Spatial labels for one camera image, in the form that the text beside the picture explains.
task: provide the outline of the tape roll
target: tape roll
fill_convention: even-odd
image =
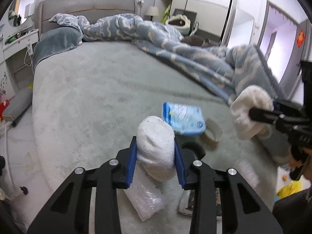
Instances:
[[[218,124],[208,118],[205,120],[206,130],[200,135],[200,139],[211,147],[215,147],[222,139],[223,131]]]

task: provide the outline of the door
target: door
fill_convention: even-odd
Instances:
[[[272,47],[273,47],[273,44],[274,44],[274,41],[275,41],[275,38],[276,38],[276,34],[277,32],[273,32],[272,35],[271,35],[271,38],[270,38],[270,42],[269,42],[269,46],[268,46],[268,49],[266,50],[266,55],[264,56],[264,58],[266,59],[266,61],[268,61],[268,58],[271,54],[271,51],[272,51]]]
[[[309,49],[309,35],[310,27],[309,20],[302,22],[297,27],[296,38],[294,47],[289,58],[288,65],[280,80],[280,86],[285,92],[286,99],[289,99],[296,88],[299,76],[299,62],[302,59],[306,59],[306,54]]]

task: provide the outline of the red door decoration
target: red door decoration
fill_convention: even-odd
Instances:
[[[301,32],[299,33],[299,36],[297,38],[297,45],[299,48],[302,46],[304,41],[305,41],[305,34],[304,34],[303,30],[301,30]]]

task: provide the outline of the person's hand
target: person's hand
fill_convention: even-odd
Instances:
[[[303,150],[305,151],[305,153],[312,156],[312,149],[303,148]],[[291,166],[291,168],[297,168],[297,167],[300,167],[301,165],[303,165],[303,163],[301,161],[296,161],[294,159],[294,157],[292,156],[292,154],[290,154],[289,155],[289,165]],[[306,179],[312,180],[312,164],[311,163],[308,164],[308,167],[305,170],[305,173],[303,175],[305,176]]]

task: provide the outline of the silver screw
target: silver screw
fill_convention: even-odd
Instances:
[[[118,165],[119,161],[117,159],[111,159],[110,160],[110,165],[115,166]]]
[[[202,166],[202,161],[200,161],[200,160],[195,160],[195,161],[193,162],[193,165],[195,165],[195,166],[197,166],[197,167],[200,167],[200,166]]]
[[[83,173],[83,168],[82,167],[78,167],[75,169],[75,173],[76,174],[82,174]]]
[[[235,170],[234,168],[231,168],[231,169],[228,170],[228,173],[229,173],[230,175],[236,175],[237,170]]]

